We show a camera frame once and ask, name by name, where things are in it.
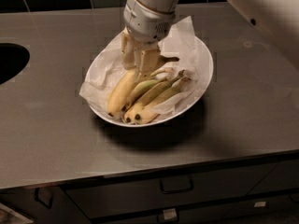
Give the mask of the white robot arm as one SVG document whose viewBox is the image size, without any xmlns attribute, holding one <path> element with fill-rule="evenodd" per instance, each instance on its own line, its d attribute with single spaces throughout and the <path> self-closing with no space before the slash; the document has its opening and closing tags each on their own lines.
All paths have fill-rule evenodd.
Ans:
<svg viewBox="0 0 299 224">
<path fill-rule="evenodd" d="M 127 0 L 123 12 L 121 59 L 136 77 L 153 71 L 153 51 L 165 39 L 179 0 Z M 299 65 L 299 0 L 226 0 L 262 33 L 293 65 Z"/>
</svg>

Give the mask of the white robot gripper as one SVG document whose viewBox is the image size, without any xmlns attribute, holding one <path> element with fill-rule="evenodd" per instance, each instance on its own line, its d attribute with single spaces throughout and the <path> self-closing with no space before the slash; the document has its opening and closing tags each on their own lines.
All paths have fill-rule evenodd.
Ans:
<svg viewBox="0 0 299 224">
<path fill-rule="evenodd" d="M 127 29 L 121 32 L 121 60 L 126 70 L 136 67 L 135 81 L 139 82 L 155 70 L 161 51 L 153 42 L 168 36 L 175 12 L 154 11 L 138 0 L 127 0 L 123 17 Z M 148 44 L 138 47 L 136 41 Z"/>
</svg>

